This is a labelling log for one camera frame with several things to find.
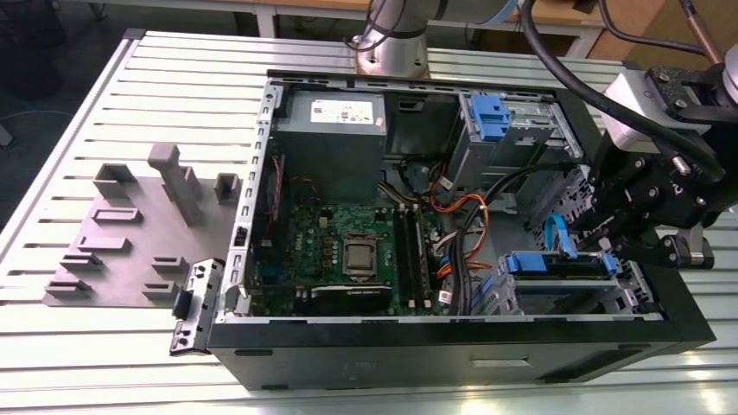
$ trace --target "ram slot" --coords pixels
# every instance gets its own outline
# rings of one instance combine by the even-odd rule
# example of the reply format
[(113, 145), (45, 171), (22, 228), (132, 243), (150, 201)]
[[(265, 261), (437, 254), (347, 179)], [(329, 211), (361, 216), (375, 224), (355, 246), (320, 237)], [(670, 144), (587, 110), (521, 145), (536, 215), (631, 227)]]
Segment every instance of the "ram slot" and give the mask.
[(400, 291), (400, 304), (407, 305), (412, 300), (412, 276), (407, 251), (407, 232), (404, 232), (404, 211), (401, 209), (395, 210), (393, 223), (396, 279)]
[(415, 234), (417, 235), (417, 254), (420, 256), (420, 287), (423, 292), (423, 303), (421, 305), (419, 305), (419, 307), (429, 307), (429, 255), (428, 245), (425, 243), (425, 221), (423, 220), (423, 214), (417, 205), (413, 205), (412, 211), (415, 212), (416, 218)]
[(419, 235), (420, 229), (417, 226), (416, 215), (412, 211), (408, 211), (404, 214), (404, 232), (407, 235), (407, 254), (409, 258), (412, 298), (415, 299), (415, 306), (421, 307), (423, 300), (425, 299), (425, 293), (423, 290), (423, 279), (420, 275), (423, 264), (420, 258), (421, 235)]

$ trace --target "green circuit board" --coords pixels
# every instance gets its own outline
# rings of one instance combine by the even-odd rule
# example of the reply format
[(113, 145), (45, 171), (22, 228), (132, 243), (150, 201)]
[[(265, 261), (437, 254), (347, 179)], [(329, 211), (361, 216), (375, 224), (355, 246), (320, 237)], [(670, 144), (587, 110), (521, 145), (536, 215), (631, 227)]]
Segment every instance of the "green circuit board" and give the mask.
[[(428, 309), (424, 304), (411, 308), (400, 302), (393, 214), (395, 209), (391, 207), (327, 205), (292, 209), (286, 219), (284, 261), (278, 270), (269, 270), (278, 274), (278, 278), (269, 282), (285, 288), (262, 291), (256, 306), (264, 315), (292, 314), (292, 296), (285, 295), (288, 287), (321, 284), (381, 284), (392, 287), (391, 306), (377, 313), (379, 316), (428, 316), (437, 313), (435, 305)], [(435, 213), (420, 214), (419, 218), (421, 229), (437, 226)], [(351, 239), (369, 239), (376, 244), (376, 275), (359, 281), (343, 273), (343, 242)], [(258, 272), (266, 271), (265, 267), (258, 269)], [(428, 268), (424, 267), (423, 272), (423, 292), (427, 298), (432, 298)]]

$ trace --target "floor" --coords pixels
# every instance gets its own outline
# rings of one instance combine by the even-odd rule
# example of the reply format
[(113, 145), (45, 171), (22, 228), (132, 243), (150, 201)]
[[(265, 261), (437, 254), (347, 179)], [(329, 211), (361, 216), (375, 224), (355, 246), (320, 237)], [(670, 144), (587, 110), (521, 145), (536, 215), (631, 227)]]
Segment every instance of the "floor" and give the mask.
[[(14, 137), (12, 148), (0, 150), (0, 230), (70, 120), (70, 116), (42, 111), (76, 112), (124, 31), (144, 28), (234, 35), (240, 30), (245, 35), (257, 34), (250, 15), (233, 18), (232, 13), (218, 11), (110, 5), (106, 6), (106, 19), (98, 22), (85, 3), (61, 2), (60, 6), (57, 15), (66, 41), (46, 52), (61, 74), (61, 90), (34, 101), (16, 99), (0, 90), (0, 125)], [(360, 33), (361, 28), (360, 21), (280, 17), (280, 36), (295, 39), (340, 41), (345, 36)], [(428, 44), (440, 48), (465, 48), (463, 30), (431, 28)], [(17, 112), (29, 113), (4, 119)]]

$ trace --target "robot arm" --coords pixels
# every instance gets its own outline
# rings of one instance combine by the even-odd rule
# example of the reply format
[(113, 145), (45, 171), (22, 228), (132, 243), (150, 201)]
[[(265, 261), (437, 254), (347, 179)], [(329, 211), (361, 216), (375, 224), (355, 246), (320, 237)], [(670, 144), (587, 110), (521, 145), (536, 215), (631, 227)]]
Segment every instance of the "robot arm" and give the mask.
[(516, 0), (372, 0), (364, 34), (353, 37), (363, 73), (419, 78), (428, 71), (428, 20), (496, 24)]
[[(605, 120), (597, 157), (591, 160), (589, 207), (568, 218), (569, 228), (580, 235), (579, 249), (599, 245), (624, 259), (672, 268), (711, 268), (714, 255), (702, 230), (738, 202), (738, 46), (723, 59), (691, 1), (680, 2), (712, 67), (628, 71), (607, 88), (605, 97), (565, 73), (545, 51), (531, 19), (535, 0), (525, 0), (521, 7), (521, 26), (553, 76)], [(349, 45), (357, 70), (421, 77), (428, 70), (428, 20), (492, 24), (507, 18), (516, 3), (372, 1), (364, 35)], [(678, 232), (659, 241), (643, 237), (663, 226)]]

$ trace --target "aluminum table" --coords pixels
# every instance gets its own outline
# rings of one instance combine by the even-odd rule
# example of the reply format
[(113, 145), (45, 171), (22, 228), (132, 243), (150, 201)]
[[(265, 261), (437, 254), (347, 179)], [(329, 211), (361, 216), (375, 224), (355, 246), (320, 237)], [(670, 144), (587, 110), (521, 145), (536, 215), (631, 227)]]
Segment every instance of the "aluminum table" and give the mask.
[[(97, 191), (101, 163), (136, 175), (153, 143), (176, 143), (197, 177), (241, 173), (269, 68), (348, 73), (351, 51), (319, 41), (148, 32), (124, 39), (0, 234), (0, 408), (160, 414), (726, 413), (738, 411), (738, 218), (707, 230), (712, 271), (683, 277), (716, 334), (577, 386), (245, 391), (212, 356), (168, 356), (168, 310), (40, 303)], [(433, 79), (556, 86), (536, 58), (433, 49)], [(601, 90), (619, 62), (565, 61)]]

